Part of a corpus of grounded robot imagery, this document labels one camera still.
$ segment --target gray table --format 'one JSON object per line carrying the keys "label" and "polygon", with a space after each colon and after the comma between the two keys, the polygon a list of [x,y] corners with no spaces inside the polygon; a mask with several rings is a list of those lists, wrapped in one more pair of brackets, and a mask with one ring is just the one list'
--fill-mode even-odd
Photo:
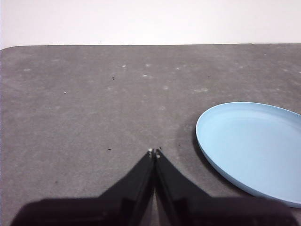
{"label": "gray table", "polygon": [[301,113],[301,45],[13,47],[1,94],[3,226],[27,202],[101,194],[159,146],[210,195],[245,196],[197,155],[196,121],[232,101]]}

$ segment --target plastic plate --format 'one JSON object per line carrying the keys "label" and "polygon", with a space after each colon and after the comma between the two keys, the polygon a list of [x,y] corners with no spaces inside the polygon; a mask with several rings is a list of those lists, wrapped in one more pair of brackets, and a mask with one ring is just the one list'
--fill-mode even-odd
{"label": "plastic plate", "polygon": [[205,111],[196,126],[211,165],[244,191],[301,208],[301,115],[233,102]]}

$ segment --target table surface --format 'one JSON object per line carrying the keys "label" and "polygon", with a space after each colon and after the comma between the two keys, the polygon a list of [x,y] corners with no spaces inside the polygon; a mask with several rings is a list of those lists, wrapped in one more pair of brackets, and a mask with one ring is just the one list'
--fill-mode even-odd
{"label": "table surface", "polygon": [[100,195],[159,146],[211,196],[247,196],[200,154],[198,117],[233,101],[301,113],[300,100],[300,44],[4,49],[1,225],[27,202]]}

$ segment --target white wall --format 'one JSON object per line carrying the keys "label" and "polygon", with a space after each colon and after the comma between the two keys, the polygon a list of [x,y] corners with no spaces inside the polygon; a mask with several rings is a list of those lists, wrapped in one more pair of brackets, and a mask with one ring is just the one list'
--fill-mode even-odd
{"label": "white wall", "polygon": [[1,48],[301,42],[301,0],[1,0]]}

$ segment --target dust speck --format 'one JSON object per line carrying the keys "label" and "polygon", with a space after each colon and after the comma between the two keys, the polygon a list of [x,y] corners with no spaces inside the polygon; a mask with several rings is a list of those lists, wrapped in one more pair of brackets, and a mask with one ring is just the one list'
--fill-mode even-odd
{"label": "dust speck", "polygon": [[203,92],[208,92],[208,89],[206,87],[201,88],[201,89],[194,89],[193,90],[195,93],[203,93]]}
{"label": "dust speck", "polygon": [[142,75],[142,77],[147,78],[147,79],[152,79],[153,78],[151,75],[147,75],[147,74]]}
{"label": "dust speck", "polygon": [[191,125],[184,126],[184,131],[186,131],[186,132],[193,131],[193,126],[191,126]]}

